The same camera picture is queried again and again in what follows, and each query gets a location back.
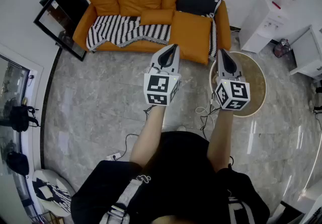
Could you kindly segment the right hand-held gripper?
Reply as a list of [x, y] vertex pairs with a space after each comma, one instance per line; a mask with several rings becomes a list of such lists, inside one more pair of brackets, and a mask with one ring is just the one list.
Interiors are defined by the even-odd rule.
[[221, 108], [242, 110], [250, 102], [251, 96], [250, 84], [246, 82], [240, 62], [229, 51], [220, 49], [217, 63], [215, 95]]

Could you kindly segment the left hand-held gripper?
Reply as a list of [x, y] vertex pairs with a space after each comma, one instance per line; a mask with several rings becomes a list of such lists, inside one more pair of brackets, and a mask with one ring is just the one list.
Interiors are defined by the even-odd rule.
[[[172, 71], [179, 71], [180, 47], [171, 44], [157, 51], [151, 58], [151, 64], [172, 65]], [[168, 72], [156, 66], [144, 74], [143, 92], [147, 104], [169, 106], [179, 90], [181, 75]]]

